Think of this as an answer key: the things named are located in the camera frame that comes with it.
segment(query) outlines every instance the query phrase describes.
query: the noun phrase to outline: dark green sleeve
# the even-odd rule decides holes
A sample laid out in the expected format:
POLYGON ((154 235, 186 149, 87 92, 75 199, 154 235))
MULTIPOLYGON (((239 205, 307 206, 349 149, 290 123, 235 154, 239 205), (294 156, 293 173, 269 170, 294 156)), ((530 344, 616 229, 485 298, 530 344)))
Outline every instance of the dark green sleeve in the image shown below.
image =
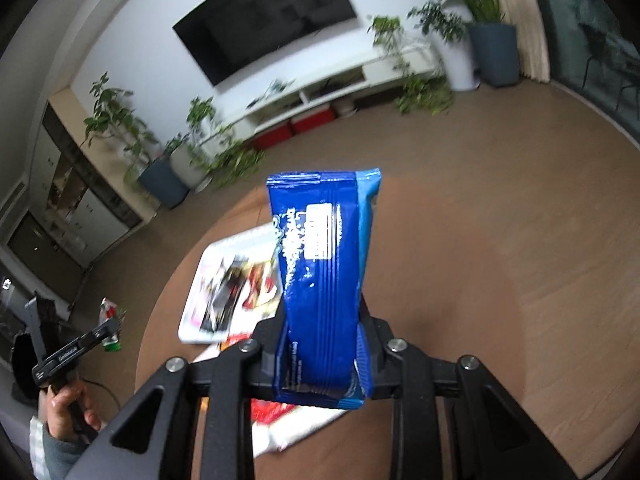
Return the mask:
POLYGON ((57 440, 49 434, 49 427, 44 424, 42 447, 44 448, 44 462, 49 469, 51 480, 64 480, 66 474, 87 448, 87 444, 57 440))

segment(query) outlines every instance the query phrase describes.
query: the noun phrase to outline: metal bolt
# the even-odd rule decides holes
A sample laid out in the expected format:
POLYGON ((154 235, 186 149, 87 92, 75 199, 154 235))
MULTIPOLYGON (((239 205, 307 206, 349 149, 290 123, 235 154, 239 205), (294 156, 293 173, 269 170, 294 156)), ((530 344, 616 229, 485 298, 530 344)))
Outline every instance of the metal bolt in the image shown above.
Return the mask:
POLYGON ((165 363, 164 367, 170 372, 177 372, 184 368, 184 359, 181 357, 172 357, 165 363))
POLYGON ((242 341, 238 343, 238 346, 241 352, 250 352, 257 348, 258 342, 255 339, 242 339, 242 341))
POLYGON ((401 352, 403 350, 406 350, 407 346, 408 345, 406 341, 400 338, 390 339, 386 344, 386 347, 389 348, 389 350, 391 350, 392 352, 401 352))
POLYGON ((465 370, 475 370, 480 366, 480 359, 473 355, 465 355, 460 358, 460 364, 465 370))

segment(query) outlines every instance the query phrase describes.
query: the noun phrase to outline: round table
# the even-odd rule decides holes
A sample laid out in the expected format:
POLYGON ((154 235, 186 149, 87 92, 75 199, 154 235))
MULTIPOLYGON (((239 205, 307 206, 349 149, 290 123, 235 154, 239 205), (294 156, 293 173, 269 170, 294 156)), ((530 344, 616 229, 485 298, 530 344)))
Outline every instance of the round table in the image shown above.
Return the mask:
MULTIPOLYGON (((520 309, 500 258, 482 233, 427 187, 385 178, 374 213, 364 297, 396 337, 427 354, 474 354, 521 400, 525 340, 520 309)), ((187 254, 150 316, 136 370, 138 389, 169 357, 192 360, 205 346, 180 343, 177 327, 200 256, 212 242, 271 219, 255 189, 187 254)), ((387 479, 388 401, 368 402, 282 453, 256 460, 259 479, 387 479)))

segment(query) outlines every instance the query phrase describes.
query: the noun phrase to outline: flat screen tv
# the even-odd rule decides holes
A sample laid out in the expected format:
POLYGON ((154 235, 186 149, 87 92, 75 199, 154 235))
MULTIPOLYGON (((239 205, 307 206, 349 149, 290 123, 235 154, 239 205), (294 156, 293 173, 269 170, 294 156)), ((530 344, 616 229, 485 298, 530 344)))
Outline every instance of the flat screen tv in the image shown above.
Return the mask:
POLYGON ((265 54, 355 17, 349 0, 207 0, 174 30, 216 85, 265 54))

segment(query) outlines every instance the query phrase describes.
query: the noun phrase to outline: tv stand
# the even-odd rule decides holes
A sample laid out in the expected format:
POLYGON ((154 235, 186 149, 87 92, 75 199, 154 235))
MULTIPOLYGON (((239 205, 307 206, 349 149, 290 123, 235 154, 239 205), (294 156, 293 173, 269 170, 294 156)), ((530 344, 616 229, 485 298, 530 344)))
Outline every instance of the tv stand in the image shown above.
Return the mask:
MULTIPOLYGON (((426 77, 444 75, 439 55, 431 43, 411 45, 402 51, 414 73, 426 77)), ((377 49, 363 52, 340 63, 297 78, 287 89, 226 116, 234 126, 238 140, 249 139, 284 121, 345 96, 362 96, 379 87, 392 87, 402 82, 402 73, 394 68, 394 60, 377 49)), ((215 153, 216 139, 204 140, 203 148, 215 153)))

